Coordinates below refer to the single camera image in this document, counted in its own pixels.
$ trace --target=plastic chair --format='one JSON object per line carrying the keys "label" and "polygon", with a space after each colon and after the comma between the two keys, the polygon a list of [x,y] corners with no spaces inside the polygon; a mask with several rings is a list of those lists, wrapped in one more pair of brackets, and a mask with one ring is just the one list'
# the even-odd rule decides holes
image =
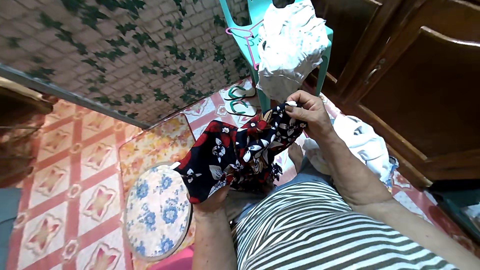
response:
{"label": "plastic chair", "polygon": [[[237,42],[237,45],[240,48],[240,51],[243,57],[247,60],[249,66],[250,74],[252,75],[253,83],[256,85],[258,83],[258,63],[260,63],[260,57],[258,55],[258,28],[259,24],[264,18],[265,12],[268,6],[272,3],[272,0],[248,0],[248,13],[250,16],[250,25],[238,26],[232,19],[230,10],[226,0],[219,0],[220,5],[222,6],[223,15],[227,21],[228,28],[238,28],[236,29],[227,29],[227,33],[230,31]],[[325,49],[324,54],[322,55],[323,62],[320,64],[320,70],[318,73],[317,89],[315,91],[316,95],[320,95],[322,86],[324,84],[325,76],[327,74],[328,62],[330,60],[330,51],[332,48],[333,41],[333,30],[325,27],[327,36],[328,36],[328,46]],[[260,105],[262,110],[268,110],[270,108],[270,99],[265,95],[261,90],[257,90],[258,99],[260,100]]]}

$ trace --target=person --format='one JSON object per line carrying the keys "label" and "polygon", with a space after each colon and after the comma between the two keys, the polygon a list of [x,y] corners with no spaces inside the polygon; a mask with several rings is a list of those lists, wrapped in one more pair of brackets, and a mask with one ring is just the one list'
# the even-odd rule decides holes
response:
{"label": "person", "polygon": [[196,269],[478,269],[480,260],[400,205],[337,136],[322,99],[297,91],[287,114],[308,122],[335,181],[289,147],[298,175],[231,231],[228,186],[194,205]]}

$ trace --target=cabinet handle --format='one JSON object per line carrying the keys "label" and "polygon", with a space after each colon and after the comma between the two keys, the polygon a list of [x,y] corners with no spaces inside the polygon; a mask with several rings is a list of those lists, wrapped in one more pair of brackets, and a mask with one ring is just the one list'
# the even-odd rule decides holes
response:
{"label": "cabinet handle", "polygon": [[380,65],[375,66],[375,68],[374,68],[372,71],[370,71],[370,73],[368,73],[368,76],[367,76],[367,78],[365,79],[365,81],[364,81],[363,83],[367,85],[368,82],[369,82],[369,80],[370,80],[370,77],[372,77],[372,75],[373,75],[375,72],[377,72],[377,70],[379,70],[379,69],[380,69]]}

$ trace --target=navy floral cloth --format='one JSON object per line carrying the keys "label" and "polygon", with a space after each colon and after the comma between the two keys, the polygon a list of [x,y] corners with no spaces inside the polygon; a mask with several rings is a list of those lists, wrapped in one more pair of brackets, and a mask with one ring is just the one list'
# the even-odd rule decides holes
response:
{"label": "navy floral cloth", "polygon": [[182,176],[191,203],[203,202],[228,184],[241,191],[261,192],[265,184],[278,179],[282,171],[273,163],[275,155],[288,148],[307,125],[290,118],[286,105],[297,106],[294,101],[283,103],[241,128],[210,122],[174,169]]}

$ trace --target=hand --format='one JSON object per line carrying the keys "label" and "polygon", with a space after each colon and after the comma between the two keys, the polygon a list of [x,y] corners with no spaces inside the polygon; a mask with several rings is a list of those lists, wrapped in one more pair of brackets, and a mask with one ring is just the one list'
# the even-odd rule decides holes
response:
{"label": "hand", "polygon": [[286,106],[287,114],[295,119],[308,123],[305,131],[314,140],[323,139],[336,134],[333,130],[330,117],[325,110],[324,102],[320,97],[313,96],[303,90],[291,94],[287,101],[295,101],[300,107]]}
{"label": "hand", "polygon": [[195,213],[204,214],[204,213],[213,213],[219,209],[223,209],[225,198],[227,197],[228,190],[230,189],[230,185],[226,185],[221,187],[217,191],[215,191],[210,197],[208,197],[205,201],[194,204],[193,209]]}

